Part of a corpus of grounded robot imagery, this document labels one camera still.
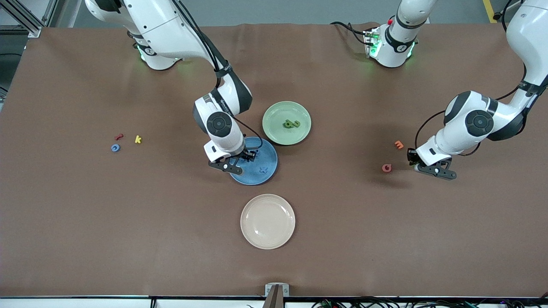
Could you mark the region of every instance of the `gray floor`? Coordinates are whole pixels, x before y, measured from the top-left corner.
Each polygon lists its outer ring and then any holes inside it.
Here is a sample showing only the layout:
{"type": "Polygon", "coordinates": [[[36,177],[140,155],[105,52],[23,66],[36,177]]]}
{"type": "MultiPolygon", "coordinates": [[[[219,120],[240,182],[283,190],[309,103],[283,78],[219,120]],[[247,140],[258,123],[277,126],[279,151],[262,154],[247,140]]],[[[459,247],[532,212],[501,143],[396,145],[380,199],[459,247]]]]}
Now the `gray floor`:
{"type": "MultiPolygon", "coordinates": [[[[491,0],[495,12],[507,0],[491,0]]],[[[399,0],[186,0],[196,21],[203,26],[238,24],[328,24],[332,21],[360,24],[368,21],[384,23],[395,14],[399,0]]],[[[120,27],[97,20],[82,0],[66,0],[62,14],[55,23],[61,27],[120,27]]],[[[513,12],[509,12],[507,21],[513,12]]],[[[442,0],[430,15],[431,23],[488,23],[482,0],[442,0]]],[[[21,53],[26,37],[0,35],[1,53],[21,53]]],[[[0,85],[9,88],[17,56],[0,56],[0,85]]]]}

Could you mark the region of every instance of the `blue plate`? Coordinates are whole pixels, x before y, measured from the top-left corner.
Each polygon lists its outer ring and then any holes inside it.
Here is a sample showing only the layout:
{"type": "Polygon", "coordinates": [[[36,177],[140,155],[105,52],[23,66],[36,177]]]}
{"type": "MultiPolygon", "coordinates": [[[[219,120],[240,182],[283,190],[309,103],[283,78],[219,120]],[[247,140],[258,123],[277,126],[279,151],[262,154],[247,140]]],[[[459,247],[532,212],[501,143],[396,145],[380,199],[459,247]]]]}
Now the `blue plate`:
{"type": "MultiPolygon", "coordinates": [[[[256,147],[261,144],[259,137],[247,137],[246,147],[256,147]]],[[[262,140],[262,147],[257,151],[255,161],[246,162],[240,159],[236,164],[241,167],[241,175],[230,174],[236,181],[244,185],[259,185],[271,178],[278,167],[278,154],[276,149],[265,139],[262,140]]],[[[230,163],[234,163],[235,158],[230,158],[230,163]]]]}

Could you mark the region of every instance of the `white robotic arm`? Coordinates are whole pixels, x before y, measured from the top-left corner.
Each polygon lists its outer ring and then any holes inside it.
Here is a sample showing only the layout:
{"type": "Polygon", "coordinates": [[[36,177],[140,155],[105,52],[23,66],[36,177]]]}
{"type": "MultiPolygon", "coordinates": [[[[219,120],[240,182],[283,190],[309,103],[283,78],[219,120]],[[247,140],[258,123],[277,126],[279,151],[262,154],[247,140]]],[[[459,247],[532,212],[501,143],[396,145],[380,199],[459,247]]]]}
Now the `white robotic arm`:
{"type": "Polygon", "coordinates": [[[398,67],[411,56],[416,36],[437,0],[402,0],[389,21],[366,33],[366,52],[386,67],[398,67]]]}
{"type": "Polygon", "coordinates": [[[228,158],[252,161],[234,116],[249,109],[252,95],[232,66],[199,29],[186,7],[176,0],[85,0],[98,19],[122,24],[137,42],[141,58],[155,70],[165,70],[183,58],[204,58],[215,68],[215,88],[194,103],[193,115],[211,141],[204,145],[209,165],[241,174],[228,158]]]}
{"type": "Polygon", "coordinates": [[[445,125],[408,159],[415,170],[444,179],[455,179],[449,170],[452,155],[458,155],[485,138],[498,141],[519,134],[527,114],[548,85],[548,2],[526,0],[510,22],[506,37],[527,69],[509,104],[480,93],[457,95],[447,107],[445,125]]]}

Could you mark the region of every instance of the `yellow floor stripe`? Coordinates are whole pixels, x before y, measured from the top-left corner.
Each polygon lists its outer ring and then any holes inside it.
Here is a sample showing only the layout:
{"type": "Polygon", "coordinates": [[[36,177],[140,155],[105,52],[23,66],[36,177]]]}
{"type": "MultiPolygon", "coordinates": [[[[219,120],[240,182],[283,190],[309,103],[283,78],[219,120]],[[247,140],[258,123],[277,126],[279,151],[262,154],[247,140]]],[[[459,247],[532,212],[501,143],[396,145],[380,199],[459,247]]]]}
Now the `yellow floor stripe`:
{"type": "Polygon", "coordinates": [[[483,0],[483,6],[485,7],[485,12],[487,12],[487,17],[489,17],[489,21],[492,24],[496,24],[496,20],[493,19],[493,15],[495,15],[495,11],[493,11],[493,6],[491,5],[491,1],[483,0]]]}

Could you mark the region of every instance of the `green indicator light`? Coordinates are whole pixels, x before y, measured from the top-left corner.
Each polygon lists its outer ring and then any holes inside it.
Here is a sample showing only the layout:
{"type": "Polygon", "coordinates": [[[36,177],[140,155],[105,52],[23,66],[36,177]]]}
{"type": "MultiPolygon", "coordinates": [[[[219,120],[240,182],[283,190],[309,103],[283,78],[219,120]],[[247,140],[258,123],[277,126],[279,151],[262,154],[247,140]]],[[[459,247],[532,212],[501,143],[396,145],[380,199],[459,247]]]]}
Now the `green indicator light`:
{"type": "Polygon", "coordinates": [[[411,45],[411,48],[409,49],[409,53],[407,54],[407,57],[411,56],[411,52],[413,52],[413,47],[415,47],[415,42],[411,45]]]}
{"type": "Polygon", "coordinates": [[[382,41],[381,40],[377,40],[377,42],[371,47],[371,53],[370,55],[375,57],[379,54],[379,50],[382,46],[382,41]]]}

